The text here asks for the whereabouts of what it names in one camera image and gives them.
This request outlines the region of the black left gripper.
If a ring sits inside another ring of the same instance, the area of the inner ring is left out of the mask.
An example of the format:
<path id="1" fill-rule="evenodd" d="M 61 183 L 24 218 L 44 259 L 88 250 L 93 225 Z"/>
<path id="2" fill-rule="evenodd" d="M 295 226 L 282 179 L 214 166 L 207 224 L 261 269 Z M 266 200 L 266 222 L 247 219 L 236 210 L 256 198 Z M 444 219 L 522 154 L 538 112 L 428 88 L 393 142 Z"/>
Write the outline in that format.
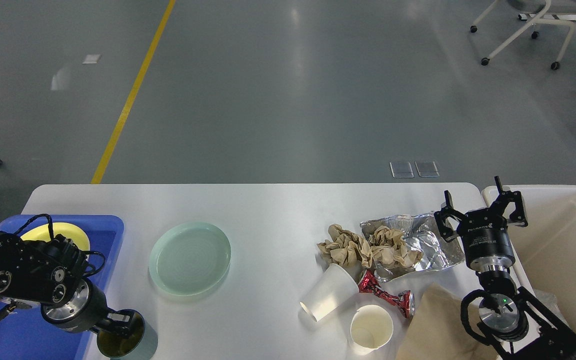
<path id="1" fill-rule="evenodd" d="M 42 305 L 44 321 L 67 333 L 91 331 L 100 341 L 124 341 L 135 337 L 138 313 L 135 310 L 110 311 L 104 292 L 91 280 L 82 279 L 73 296 L 61 306 Z M 110 327 L 97 326 L 107 319 Z"/>

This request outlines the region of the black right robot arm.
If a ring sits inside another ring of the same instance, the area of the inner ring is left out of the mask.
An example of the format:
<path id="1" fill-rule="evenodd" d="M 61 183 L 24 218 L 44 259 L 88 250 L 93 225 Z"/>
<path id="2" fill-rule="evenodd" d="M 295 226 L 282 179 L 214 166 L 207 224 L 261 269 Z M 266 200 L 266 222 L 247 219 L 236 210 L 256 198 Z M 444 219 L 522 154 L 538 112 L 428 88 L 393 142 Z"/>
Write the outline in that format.
<path id="1" fill-rule="evenodd" d="M 480 283 L 461 301 L 461 325 L 503 360 L 576 360 L 576 333 L 512 279 L 516 258 L 508 228 L 528 225 L 524 198 L 504 189 L 499 177 L 494 182 L 498 195 L 489 206 L 462 213 L 446 190 L 433 215 L 442 239 L 461 240 L 465 264 Z"/>

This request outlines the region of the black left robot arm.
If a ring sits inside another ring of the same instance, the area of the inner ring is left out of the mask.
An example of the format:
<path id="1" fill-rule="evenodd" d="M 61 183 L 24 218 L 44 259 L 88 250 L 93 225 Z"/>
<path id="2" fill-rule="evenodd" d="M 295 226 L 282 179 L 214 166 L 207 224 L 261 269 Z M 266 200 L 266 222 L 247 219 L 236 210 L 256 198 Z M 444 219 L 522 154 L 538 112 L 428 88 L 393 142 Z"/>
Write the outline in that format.
<path id="1" fill-rule="evenodd" d="M 48 241 L 24 240 L 21 226 L 0 230 L 0 321 L 29 303 L 39 304 L 44 321 L 68 333 L 93 332 L 130 338 L 137 332 L 134 310 L 113 310 L 91 277 L 105 267 L 106 256 L 82 250 L 54 229 L 51 215 L 42 214 Z"/>

